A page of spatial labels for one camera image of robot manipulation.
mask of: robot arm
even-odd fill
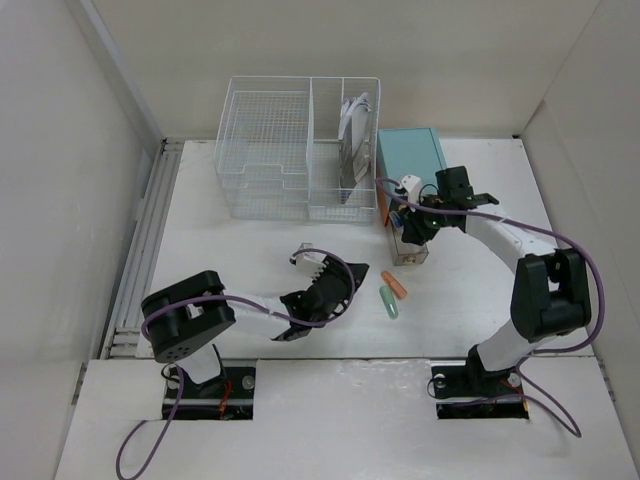
[[[313,250],[310,247],[302,244],[301,251]],[[280,342],[304,337],[344,311],[355,294],[351,277],[357,291],[369,269],[366,264],[343,263],[310,252],[294,255],[290,262],[312,278],[306,290],[273,298],[248,295],[227,289],[218,273],[209,270],[145,298],[143,333],[151,342],[155,360],[176,363],[192,382],[206,388],[222,372],[212,343],[227,328],[234,326]],[[227,302],[233,299],[241,302]]]
[[[494,197],[474,194],[465,167],[442,170],[436,178],[438,194],[419,198],[420,205],[506,216]],[[400,185],[398,193],[407,198],[415,198],[415,192],[422,189],[415,176],[403,178]],[[523,357],[591,320],[586,264],[575,250],[559,249],[522,228],[484,217],[394,207],[402,223],[404,242],[422,245],[441,228],[457,227],[486,245],[515,275],[511,319],[492,337],[471,348],[463,368],[448,367],[446,374],[440,372],[448,380],[439,382],[442,388],[436,385],[437,398],[495,396],[496,385]]]

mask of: wire organizer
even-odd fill
[[[369,171],[340,202],[338,126],[346,98],[367,92]],[[233,77],[214,154],[231,216],[370,223],[380,81],[357,77]]]

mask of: cable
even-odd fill
[[[171,368],[170,363],[167,363],[164,367],[162,367],[162,370],[160,370],[160,376],[164,378],[167,382],[175,382],[176,381],[175,377],[172,377],[168,373],[165,373],[165,370],[167,370],[167,368]]]
[[[577,350],[580,350],[581,348],[591,345],[595,340],[595,338],[600,334],[600,330],[602,330],[602,325],[604,323],[604,313],[605,313],[604,286],[602,284],[602,277],[600,276],[600,272],[598,271],[595,261],[593,260],[591,255],[589,255],[589,253],[587,253],[587,251],[584,248],[582,248],[578,243],[576,243],[575,241],[573,241],[572,239],[570,239],[569,237],[561,233],[553,232],[551,230],[547,230],[546,228],[529,225],[524,222],[518,222],[510,218],[501,217],[500,215],[493,215],[491,213],[484,213],[484,212],[475,212],[473,210],[440,210],[437,208],[423,207],[422,205],[409,202],[404,198],[391,193],[389,190],[387,190],[384,187],[385,183],[391,183],[396,186],[400,186],[400,183],[390,178],[376,179],[376,185],[380,187],[380,189],[385,193],[385,195],[392,198],[398,203],[406,205],[407,207],[411,207],[416,210],[420,210],[420,211],[435,214],[435,215],[459,215],[459,216],[468,216],[468,217],[484,217],[484,218],[488,218],[489,220],[504,222],[507,225],[513,225],[514,227],[524,228],[525,230],[531,230],[532,232],[540,233],[542,235],[547,235],[549,237],[556,238],[557,240],[560,240],[566,243],[567,245],[570,245],[582,256],[582,258],[584,258],[585,262],[587,262],[587,265],[589,265],[589,269],[591,270],[591,273],[593,275],[593,279],[596,284],[596,292],[598,296],[598,316],[596,317],[596,323],[593,327],[593,330],[587,336],[587,338],[584,341],[580,342],[579,344],[574,345],[572,347],[565,347],[565,348],[546,348],[546,349],[536,350],[536,353],[575,352]]]
[[[432,395],[432,394],[431,394],[431,390],[429,390],[429,387],[430,387],[431,385],[433,385],[433,378],[432,378],[432,379],[430,379],[430,380],[427,382],[427,395],[429,395],[431,398],[436,398],[436,396],[435,396],[435,395]]]
[[[149,456],[142,464],[142,467],[140,467],[140,470],[138,470],[138,472],[135,473],[132,477],[125,477],[124,475],[122,475],[122,469],[120,466],[120,462],[122,461],[122,454],[124,453],[124,449],[126,448],[127,443],[129,443],[129,440],[131,440],[131,437],[133,437],[133,435],[138,431],[138,429],[140,429],[140,427],[142,427],[142,425],[144,425],[148,421],[148,420],[142,420],[138,425],[133,427],[133,430],[129,432],[129,435],[127,435],[127,437],[124,439],[124,442],[122,442],[122,445],[120,445],[120,449],[118,450],[118,455],[116,456],[116,475],[118,476],[118,480],[136,480],[137,478],[140,478],[140,476],[144,473],[144,471],[147,469],[147,467],[151,463],[153,456],[156,454],[158,447],[162,443],[162,439],[164,438],[164,435],[167,433],[167,430],[169,429],[169,425],[171,425],[173,418],[176,416],[176,412],[178,411],[178,404],[180,403],[180,400],[182,399],[182,394],[184,393],[184,384],[185,384],[184,372],[182,371],[182,368],[180,368],[178,365],[176,365],[176,370],[178,371],[178,394],[176,395],[176,401],[173,404],[173,407],[171,408],[171,412],[169,412],[169,417],[167,417],[167,421],[164,424],[164,427],[162,428],[160,435],[158,435],[158,439],[156,440],[156,443],[153,445],[153,448],[151,449],[151,453],[149,453]]]
[[[570,239],[569,237],[567,237],[566,235],[563,235],[561,233],[553,232],[551,230],[547,230],[546,228],[541,228],[541,227],[536,227],[534,225],[529,225],[529,224],[524,223],[524,222],[518,222],[518,221],[512,220],[510,218],[502,217],[500,215],[493,215],[493,214],[484,213],[484,212],[475,212],[473,210],[444,210],[444,209],[440,210],[440,209],[437,209],[437,208],[424,207],[422,205],[418,205],[418,204],[409,202],[409,201],[405,200],[404,198],[393,194],[392,192],[390,192],[389,190],[387,190],[385,188],[385,185],[384,185],[385,183],[391,183],[393,185],[400,186],[399,182],[396,182],[395,180],[392,180],[390,178],[377,178],[376,179],[376,185],[384,192],[385,195],[387,195],[391,199],[395,200],[396,202],[398,202],[398,203],[400,203],[402,205],[406,205],[407,207],[413,208],[415,210],[420,210],[420,211],[423,211],[423,212],[426,212],[426,213],[435,214],[435,215],[459,215],[459,216],[488,218],[489,220],[495,220],[495,221],[499,221],[499,222],[504,222],[507,225],[512,225],[514,227],[523,228],[525,230],[530,230],[532,232],[540,233],[542,235],[547,235],[547,236],[553,237],[553,238],[555,238],[557,240],[560,240],[560,241],[566,243],[567,245],[570,245],[574,250],[576,250],[582,256],[582,258],[584,258],[584,260],[587,263],[587,265],[589,265],[589,269],[591,270],[591,274],[593,275],[593,279],[594,279],[595,284],[596,284],[596,292],[597,292],[597,296],[598,296],[598,316],[596,317],[596,323],[595,323],[595,325],[593,327],[593,330],[587,336],[587,338],[584,341],[582,341],[579,344],[577,344],[577,345],[574,345],[572,347],[565,347],[565,348],[545,348],[545,349],[536,350],[535,353],[569,353],[569,352],[575,352],[577,350],[580,350],[581,348],[584,348],[586,346],[591,345],[593,343],[593,341],[596,339],[596,337],[600,334],[600,331],[602,330],[602,326],[604,324],[604,314],[605,314],[604,285],[602,283],[602,277],[600,276],[600,272],[598,271],[598,267],[596,266],[595,261],[593,260],[591,255],[589,255],[589,253],[584,248],[582,248],[582,246],[580,246],[578,243],[576,243],[574,240]],[[520,378],[523,381],[529,383],[529,385],[531,385],[533,388],[538,390],[538,392],[540,392],[542,395],[547,397],[556,407],[558,407],[558,409],[569,420],[569,422],[571,423],[571,426],[569,426],[564,420],[562,420],[560,418],[560,416],[558,416],[558,414],[556,414],[553,410],[551,410],[547,405],[543,404],[540,400],[537,400],[537,399],[535,399],[533,397],[530,397],[529,395],[525,395],[525,394],[521,394],[521,393],[514,393],[514,394],[510,394],[510,395],[501,395],[501,396],[492,397],[492,398],[484,398],[484,399],[474,400],[472,402],[460,403],[459,405],[461,407],[473,406],[473,405],[481,405],[481,404],[485,404],[485,403],[496,402],[498,400],[507,400],[507,399],[512,399],[512,398],[520,398],[520,399],[523,399],[523,400],[528,400],[528,401],[538,405],[545,412],[547,412],[554,419],[556,419],[563,427],[565,427],[567,429],[567,431],[569,431],[569,433],[571,433],[572,435],[574,435],[577,438],[582,438],[582,432],[580,431],[580,427],[578,427],[578,424],[573,419],[571,414],[567,411],[567,409],[564,406],[562,406],[562,404],[558,400],[556,400],[549,392],[547,392],[545,389],[543,389],[537,383],[533,382],[530,378],[528,378],[528,377],[526,377],[525,375],[522,374],[522,371],[521,371],[522,364],[524,362],[526,362],[529,358],[530,357],[524,357],[522,360],[520,360],[518,362],[518,364],[516,365],[516,372],[518,372],[518,375],[520,375]]]
[[[152,323],[157,318],[167,314],[168,312],[171,312],[171,311],[176,310],[178,308],[186,307],[187,305],[191,305],[191,304],[194,304],[194,303],[219,302],[221,300],[224,300],[224,301],[227,301],[227,302],[244,303],[245,305],[249,305],[250,307],[253,307],[256,310],[259,310],[259,311],[261,311],[263,313],[266,313],[267,315],[273,315],[274,317],[282,318],[283,320],[287,320],[288,322],[295,323],[297,325],[302,325],[302,326],[305,326],[305,327],[322,327],[322,326],[326,325],[327,323],[330,323],[330,322],[334,321],[336,318],[338,318],[342,314],[344,314],[344,312],[346,312],[347,308],[349,308],[349,306],[351,305],[351,302],[353,301],[353,297],[354,297],[355,292],[356,292],[356,280],[355,280],[355,278],[353,276],[353,273],[351,272],[351,269],[347,265],[347,263],[344,260],[342,260],[340,257],[338,257],[337,255],[334,255],[331,252],[327,252],[326,250],[320,250],[318,248],[303,248],[303,249],[298,250],[297,252],[295,252],[293,254],[293,256],[298,256],[298,255],[300,255],[302,253],[307,253],[307,252],[320,253],[320,254],[326,255],[327,257],[333,258],[335,261],[337,261],[338,263],[340,263],[344,267],[345,271],[347,272],[347,275],[349,276],[349,280],[350,280],[350,283],[351,283],[351,291],[349,292],[349,298],[347,299],[347,303],[346,303],[344,309],[341,312],[335,314],[333,317],[328,318],[327,320],[319,321],[319,322],[309,322],[307,320],[300,320],[298,318],[294,318],[294,317],[291,317],[289,315],[285,315],[284,313],[271,312],[268,308],[263,307],[262,305],[254,302],[252,300],[249,300],[247,298],[244,298],[244,297],[238,297],[238,296],[235,296],[235,295],[208,295],[208,296],[203,296],[203,297],[188,298],[186,300],[182,300],[180,302],[172,303],[170,305],[166,305],[166,306],[156,310],[151,315],[149,315],[144,320],[144,322],[142,323],[142,326],[140,327],[142,335],[147,340],[149,340],[149,324]]]
[[[295,252],[293,254],[294,257],[302,254],[302,253],[320,253],[322,255],[326,255],[327,257],[331,257],[333,258],[336,262],[340,263],[342,265],[342,267],[344,267],[345,271],[347,272],[347,275],[349,276],[349,281],[351,283],[351,289],[349,291],[349,298],[347,299],[346,304],[344,305],[344,308],[342,309],[342,311],[336,313],[333,317],[321,321],[321,322],[308,322],[306,320],[299,320],[297,318],[294,317],[290,317],[289,315],[284,315],[282,313],[278,313],[278,312],[271,312],[269,311],[269,309],[263,307],[262,305],[255,303],[249,299],[243,298],[243,297],[237,297],[234,295],[209,295],[209,296],[204,296],[204,297],[195,297],[195,298],[189,298],[187,300],[183,300],[180,302],[176,302],[176,303],[172,303],[170,305],[167,305],[165,307],[162,307],[159,310],[156,310],[155,312],[153,312],[151,315],[149,315],[145,321],[142,323],[142,326],[140,328],[140,331],[142,333],[142,336],[144,338],[146,338],[147,340],[151,340],[150,335],[149,335],[149,324],[151,322],[153,322],[154,320],[156,320],[157,318],[161,317],[162,315],[165,315],[168,312],[171,312],[173,310],[176,310],[178,308],[182,308],[185,307],[187,305],[191,305],[193,303],[203,303],[203,302],[214,302],[214,301],[221,301],[221,300],[225,300],[225,301],[229,301],[229,302],[239,302],[239,303],[244,303],[246,305],[249,305],[253,308],[255,308],[256,310],[259,310],[261,312],[264,312],[268,315],[273,315],[279,318],[282,318],[284,320],[287,320],[291,323],[296,323],[298,325],[303,325],[303,326],[308,326],[308,327],[320,327],[323,325],[326,325],[327,323],[332,322],[333,320],[335,320],[336,318],[340,317],[342,314],[344,314],[344,312],[347,311],[347,308],[349,308],[349,306],[351,305],[351,302],[353,301],[353,297],[356,293],[356,280],[353,276],[353,273],[351,272],[351,269],[349,268],[349,265],[347,265],[347,263],[342,260],[340,257],[338,257],[337,255],[334,255],[331,252],[327,252],[326,250],[320,250],[318,248],[303,248],[298,250],[297,252]],[[215,347],[215,345],[213,346],[213,348],[216,351],[216,356],[218,357],[218,361],[220,361],[220,353],[218,352],[218,349]],[[138,429],[140,427],[142,427],[142,425],[144,425],[145,423],[147,423],[147,420],[143,420],[141,421],[138,425],[136,425],[133,430],[131,430],[131,432],[129,432],[129,435],[127,435],[127,437],[124,439],[124,441],[122,442],[122,445],[120,446],[120,449],[118,450],[118,455],[116,456],[116,475],[118,476],[118,480],[136,480],[137,478],[140,478],[140,476],[144,473],[144,471],[147,469],[147,467],[149,466],[149,464],[151,463],[151,460],[153,459],[153,456],[156,454],[156,451],[158,450],[158,447],[160,446],[160,443],[162,443],[162,439],[164,438],[165,433],[167,433],[167,429],[169,428],[169,425],[171,424],[171,422],[173,421],[174,417],[176,416],[176,413],[178,411],[178,405],[180,403],[180,400],[182,399],[182,395],[184,393],[184,387],[185,387],[185,379],[184,379],[184,372],[182,370],[182,368],[180,368],[180,366],[176,365],[176,370],[178,371],[178,379],[179,379],[179,384],[178,384],[178,393],[176,395],[176,401],[173,404],[173,407],[171,408],[171,412],[169,413],[169,416],[167,417],[167,421],[162,429],[162,431],[160,432],[160,435],[158,435],[158,439],[156,440],[156,443],[154,444],[153,448],[151,449],[151,453],[149,454],[149,456],[147,457],[147,459],[145,460],[144,464],[142,465],[142,467],[140,468],[140,470],[138,470],[138,472],[133,476],[133,477],[124,477],[122,475],[122,471],[120,468],[120,461],[122,459],[122,454],[124,452],[125,447],[127,446],[127,443],[129,443],[129,440],[131,440],[131,437],[133,437],[133,435],[138,431]],[[173,378],[171,378],[169,375],[166,375],[164,373],[164,368],[162,369],[162,371],[160,372],[160,375],[162,376],[162,378],[164,378],[165,380],[171,380],[174,381]],[[224,416],[224,411],[226,409],[226,401],[229,398],[229,395],[231,394],[231,382],[228,381],[227,384],[225,384],[225,396],[222,399],[222,401],[220,402],[219,405],[219,409],[221,410],[220,412],[220,417],[222,418]]]
[[[515,390],[516,393],[522,393],[522,390],[518,387],[514,387],[513,385],[510,385],[509,382],[507,382],[506,380],[500,380],[500,384],[504,385],[505,387],[511,389],[511,390]]]
[[[436,187],[433,183],[425,183],[422,188],[420,189],[420,191],[418,192],[418,198],[420,198],[422,196],[422,191],[427,188],[427,187],[433,187],[436,189],[436,192],[438,193],[438,195],[440,195],[440,190],[438,190],[438,187]]]

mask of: white platform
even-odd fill
[[[493,194],[513,218],[549,228],[520,140],[443,139],[442,148],[449,166],[467,166],[476,192]],[[443,230],[429,243],[427,261],[406,269],[392,267],[378,216],[368,227],[233,220],[216,180],[213,149],[214,142],[185,144],[150,293],[203,270],[215,270],[227,287],[251,294],[305,289],[308,279],[288,263],[302,242],[371,266],[352,310],[339,322],[288,344],[230,329],[217,340],[224,357],[463,357],[507,321],[513,275],[472,238]],[[391,270],[409,291],[398,303],[397,320],[389,319],[378,294],[382,270]],[[585,336],[580,330],[550,346],[573,345]],[[144,340],[138,356],[151,356]]]
[[[159,371],[145,360],[89,364],[57,480],[115,478],[129,430],[160,418]],[[175,422],[142,478],[638,479],[594,358],[535,358],[524,372],[569,409],[582,439],[535,405],[530,421],[437,420],[428,360],[260,361],[254,420]],[[125,475],[163,424],[134,436]]]

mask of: white wall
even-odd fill
[[[211,138],[229,78],[382,80],[380,126],[511,135],[598,0],[94,0],[162,131]]]
[[[640,465],[639,0],[602,0],[525,130],[547,211],[604,275],[596,344]]]
[[[0,465],[54,474],[141,143],[63,0],[0,1]]]

